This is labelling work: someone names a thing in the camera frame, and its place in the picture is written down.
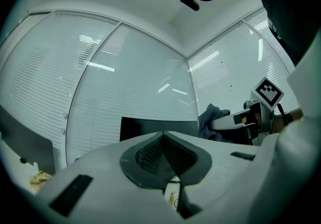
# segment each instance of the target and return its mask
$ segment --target window blind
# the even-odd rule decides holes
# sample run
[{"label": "window blind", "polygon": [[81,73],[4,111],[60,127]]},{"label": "window blind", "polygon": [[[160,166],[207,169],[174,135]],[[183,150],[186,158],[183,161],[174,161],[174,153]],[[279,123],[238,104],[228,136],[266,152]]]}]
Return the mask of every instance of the window blind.
[{"label": "window blind", "polygon": [[216,38],[189,61],[199,114],[210,103],[229,109],[232,114],[243,110],[251,89],[265,76],[285,93],[280,102],[285,111],[298,107],[280,58],[243,22]]},{"label": "window blind", "polygon": [[280,60],[284,64],[289,74],[291,74],[292,71],[294,70],[294,64],[292,63],[290,57],[285,52],[283,47],[280,45],[280,43],[276,40],[276,38],[271,33],[268,26],[268,18],[267,18],[266,10],[263,8],[257,13],[254,13],[249,17],[247,17],[245,21],[250,26],[252,26],[257,32],[259,32],[260,35],[262,35],[262,37],[270,44],[270,46],[274,49],[277,56],[280,57]]},{"label": "window blind", "polygon": [[12,31],[0,48],[0,70],[20,39],[47,15],[48,14],[36,14],[28,16]]},{"label": "window blind", "polygon": [[114,24],[53,13],[27,33],[0,72],[0,103],[20,123],[50,139],[61,167],[63,112],[88,57]]},{"label": "window blind", "polygon": [[126,25],[97,51],[77,87],[67,124],[67,163],[119,142],[122,117],[197,120],[186,59]]}]

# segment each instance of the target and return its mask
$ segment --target black camera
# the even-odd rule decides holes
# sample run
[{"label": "black camera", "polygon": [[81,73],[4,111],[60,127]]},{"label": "black camera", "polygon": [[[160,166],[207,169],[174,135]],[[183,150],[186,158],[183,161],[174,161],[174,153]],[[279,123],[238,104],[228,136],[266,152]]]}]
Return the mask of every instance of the black camera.
[{"label": "black camera", "polygon": [[180,0],[180,1],[195,11],[198,11],[200,9],[199,4],[195,0]]}]

